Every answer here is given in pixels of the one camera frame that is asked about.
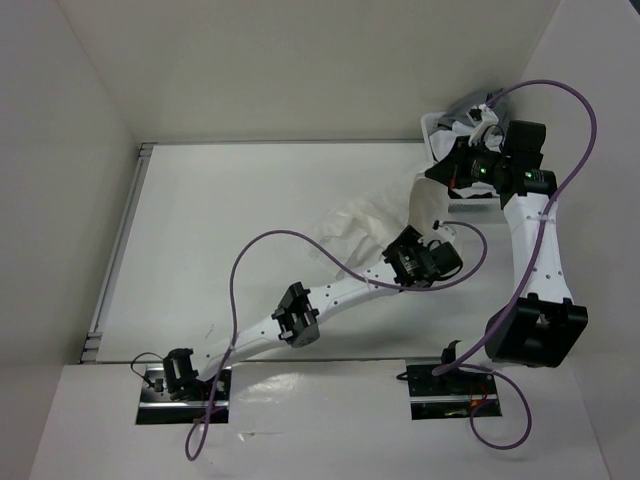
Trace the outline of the white pleated skirt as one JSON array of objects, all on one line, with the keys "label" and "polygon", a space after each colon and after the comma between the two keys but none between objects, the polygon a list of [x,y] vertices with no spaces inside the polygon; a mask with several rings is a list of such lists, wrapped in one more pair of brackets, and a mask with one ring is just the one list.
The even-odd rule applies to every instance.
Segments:
[{"label": "white pleated skirt", "polygon": [[448,190],[421,174],[404,176],[324,214],[306,235],[354,271],[377,263],[407,226],[437,238],[436,221],[450,218]]}]

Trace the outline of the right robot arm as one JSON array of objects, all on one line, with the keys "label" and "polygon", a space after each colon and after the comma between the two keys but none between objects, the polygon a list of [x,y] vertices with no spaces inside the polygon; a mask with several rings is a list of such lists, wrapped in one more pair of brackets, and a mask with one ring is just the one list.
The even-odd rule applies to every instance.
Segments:
[{"label": "right robot arm", "polygon": [[452,190],[491,187],[509,228],[514,292],[469,349],[436,369],[439,384],[459,393],[473,380],[468,363],[556,368],[588,324],[586,307],[567,286],[557,238],[557,200],[562,187],[541,167],[546,128],[513,121],[497,146],[488,146],[498,125],[484,120],[426,173]]}]

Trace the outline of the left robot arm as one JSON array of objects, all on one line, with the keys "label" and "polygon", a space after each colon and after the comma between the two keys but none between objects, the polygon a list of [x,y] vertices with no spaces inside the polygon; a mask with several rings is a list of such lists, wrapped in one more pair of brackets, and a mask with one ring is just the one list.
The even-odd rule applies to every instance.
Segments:
[{"label": "left robot arm", "polygon": [[381,254],[381,259],[362,272],[345,265],[346,276],[334,283],[307,288],[291,284],[271,313],[251,328],[238,327],[234,281],[244,247],[232,264],[229,279],[232,328],[230,339],[203,351],[171,350],[163,359],[163,387],[173,401],[198,401],[215,388],[216,378],[227,365],[284,346],[305,347],[320,337],[320,325],[362,303],[402,291],[429,291],[463,267],[463,260],[449,242],[425,244],[411,226],[406,227]]}]

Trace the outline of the white plastic basket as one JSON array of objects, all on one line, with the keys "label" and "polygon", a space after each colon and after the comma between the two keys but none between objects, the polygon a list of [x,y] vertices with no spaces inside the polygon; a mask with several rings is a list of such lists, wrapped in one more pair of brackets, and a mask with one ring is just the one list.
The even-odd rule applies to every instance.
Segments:
[{"label": "white plastic basket", "polygon": [[[459,139],[467,140],[474,130],[468,119],[453,119],[450,123],[446,120],[444,112],[426,113],[420,119],[423,141],[434,166],[454,150]],[[448,197],[451,213],[491,211],[499,207],[495,189],[483,183],[449,190]]]}]

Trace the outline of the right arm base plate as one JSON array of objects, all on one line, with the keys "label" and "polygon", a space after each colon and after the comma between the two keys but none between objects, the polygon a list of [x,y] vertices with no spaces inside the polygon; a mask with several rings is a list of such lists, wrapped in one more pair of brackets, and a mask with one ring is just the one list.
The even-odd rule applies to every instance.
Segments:
[{"label": "right arm base plate", "polygon": [[418,420],[500,417],[495,380],[491,374],[457,370],[434,376],[435,363],[409,363],[396,375],[407,385],[411,418]]}]

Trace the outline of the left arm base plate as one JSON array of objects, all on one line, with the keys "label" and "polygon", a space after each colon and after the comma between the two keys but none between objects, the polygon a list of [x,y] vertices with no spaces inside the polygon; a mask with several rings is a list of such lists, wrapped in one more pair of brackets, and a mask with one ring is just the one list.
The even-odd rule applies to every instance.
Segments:
[{"label": "left arm base plate", "polygon": [[[136,421],[137,425],[192,424],[205,414],[209,394],[199,400],[172,400],[166,387],[164,371],[160,366],[149,366],[145,376],[152,383],[142,384]],[[229,418],[231,369],[222,372],[215,393],[214,408],[210,417],[213,424],[226,424]]]}]

